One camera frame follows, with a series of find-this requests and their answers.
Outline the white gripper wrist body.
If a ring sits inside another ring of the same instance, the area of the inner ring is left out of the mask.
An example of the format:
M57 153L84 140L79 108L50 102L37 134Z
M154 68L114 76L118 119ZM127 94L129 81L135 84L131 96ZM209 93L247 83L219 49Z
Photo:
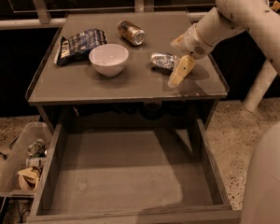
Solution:
M182 51L191 55L195 60L202 59L214 49L213 46L208 45L199 37L196 23L191 25L182 35L181 44Z

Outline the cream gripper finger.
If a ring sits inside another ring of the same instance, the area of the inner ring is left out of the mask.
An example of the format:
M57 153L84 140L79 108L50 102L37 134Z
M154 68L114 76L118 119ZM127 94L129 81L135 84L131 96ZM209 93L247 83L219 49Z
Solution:
M183 36L181 35L178 38L176 38L175 40L173 40L171 42L171 46L175 49L179 49L181 51L184 51L185 47L184 47Z
M178 87L194 66L195 60L192 56L185 55L178 59L175 63L174 70L169 77L168 86L172 89Z

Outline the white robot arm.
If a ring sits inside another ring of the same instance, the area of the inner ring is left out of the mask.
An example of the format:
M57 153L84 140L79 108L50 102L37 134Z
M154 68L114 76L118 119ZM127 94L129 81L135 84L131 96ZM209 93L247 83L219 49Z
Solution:
M280 15L270 9L268 0L216 0L216 6L171 45L192 60L199 60L220 41L243 30L248 31L280 76ZM241 224L280 224L280 121L254 148Z

